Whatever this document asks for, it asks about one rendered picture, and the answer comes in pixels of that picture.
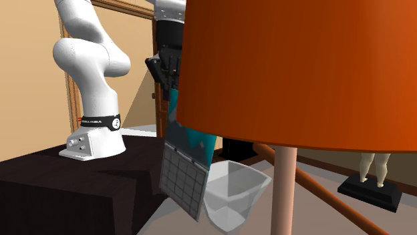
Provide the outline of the cream figure black base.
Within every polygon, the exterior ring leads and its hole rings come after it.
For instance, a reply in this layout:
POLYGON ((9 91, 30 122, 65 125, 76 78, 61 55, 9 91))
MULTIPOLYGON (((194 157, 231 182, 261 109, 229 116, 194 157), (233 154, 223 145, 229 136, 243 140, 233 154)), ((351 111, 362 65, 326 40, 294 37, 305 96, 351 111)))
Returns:
POLYGON ((390 154, 362 153, 359 172, 346 179, 337 191, 395 213, 402 192, 395 183, 384 182, 389 158, 390 154))

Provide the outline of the grey laptop teal screen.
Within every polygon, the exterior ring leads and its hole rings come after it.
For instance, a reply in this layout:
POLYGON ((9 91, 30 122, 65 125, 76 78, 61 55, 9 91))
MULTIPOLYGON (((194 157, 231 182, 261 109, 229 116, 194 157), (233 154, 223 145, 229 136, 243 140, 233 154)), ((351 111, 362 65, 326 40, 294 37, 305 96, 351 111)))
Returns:
POLYGON ((198 221, 217 137, 178 123, 177 102, 178 90, 172 88, 160 189, 191 218, 198 221))

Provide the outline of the dark robot stand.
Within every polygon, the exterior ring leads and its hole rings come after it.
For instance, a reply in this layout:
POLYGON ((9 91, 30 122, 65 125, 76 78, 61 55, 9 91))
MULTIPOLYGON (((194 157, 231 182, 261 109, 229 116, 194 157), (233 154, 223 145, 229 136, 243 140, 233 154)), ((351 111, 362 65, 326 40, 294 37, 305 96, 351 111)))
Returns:
POLYGON ((164 139, 123 140, 109 158, 73 160, 56 146, 0 162, 0 235, 137 235, 166 199, 164 139))

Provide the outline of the black block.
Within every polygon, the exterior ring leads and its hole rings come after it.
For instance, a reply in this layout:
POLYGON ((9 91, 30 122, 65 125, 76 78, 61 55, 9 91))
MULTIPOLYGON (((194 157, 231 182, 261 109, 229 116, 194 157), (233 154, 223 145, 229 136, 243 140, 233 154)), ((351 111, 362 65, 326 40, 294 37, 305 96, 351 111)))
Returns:
POLYGON ((257 153, 253 150, 253 142, 223 138, 222 158, 241 162, 256 155, 257 153))

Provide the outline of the translucent white cup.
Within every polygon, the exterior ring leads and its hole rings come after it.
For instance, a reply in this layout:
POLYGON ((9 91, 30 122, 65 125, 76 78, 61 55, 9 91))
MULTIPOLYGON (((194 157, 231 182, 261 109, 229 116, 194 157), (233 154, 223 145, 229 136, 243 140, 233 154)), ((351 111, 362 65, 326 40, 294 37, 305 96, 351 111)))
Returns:
POLYGON ((213 163, 204 195, 211 224, 223 235, 235 235, 270 182, 270 176, 250 166, 230 160, 213 163))

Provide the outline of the orange shade table lamp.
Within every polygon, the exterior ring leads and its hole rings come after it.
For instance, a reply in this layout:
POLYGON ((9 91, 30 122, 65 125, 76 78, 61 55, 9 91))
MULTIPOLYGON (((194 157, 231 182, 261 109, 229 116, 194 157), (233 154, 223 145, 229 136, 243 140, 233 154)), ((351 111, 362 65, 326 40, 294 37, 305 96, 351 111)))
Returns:
POLYGON ((299 148, 417 152, 417 0, 186 0, 177 119, 275 148, 291 235, 299 148))

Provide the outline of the brown wooden rod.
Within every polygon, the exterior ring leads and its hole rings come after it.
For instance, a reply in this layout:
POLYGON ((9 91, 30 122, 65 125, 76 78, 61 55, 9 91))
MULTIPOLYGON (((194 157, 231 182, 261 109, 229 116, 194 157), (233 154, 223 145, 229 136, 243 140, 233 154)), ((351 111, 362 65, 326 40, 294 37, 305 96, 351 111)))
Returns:
POLYGON ((389 235, 300 170, 296 166, 296 148, 270 148, 266 144, 253 144, 253 150, 275 167, 271 235, 291 235, 295 183, 317 196, 367 234, 389 235))

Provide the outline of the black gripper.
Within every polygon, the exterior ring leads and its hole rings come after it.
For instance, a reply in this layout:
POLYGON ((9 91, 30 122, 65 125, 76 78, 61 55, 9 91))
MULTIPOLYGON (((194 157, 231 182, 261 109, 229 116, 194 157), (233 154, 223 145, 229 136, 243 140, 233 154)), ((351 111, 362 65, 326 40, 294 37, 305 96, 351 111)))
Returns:
POLYGON ((184 23, 181 21, 158 20, 156 22, 158 53, 145 59, 145 64, 154 81, 161 86, 162 98, 165 101, 170 100, 170 85, 167 73, 162 70, 162 64, 168 66, 170 63, 170 83, 172 88, 178 89, 183 32, 184 23))

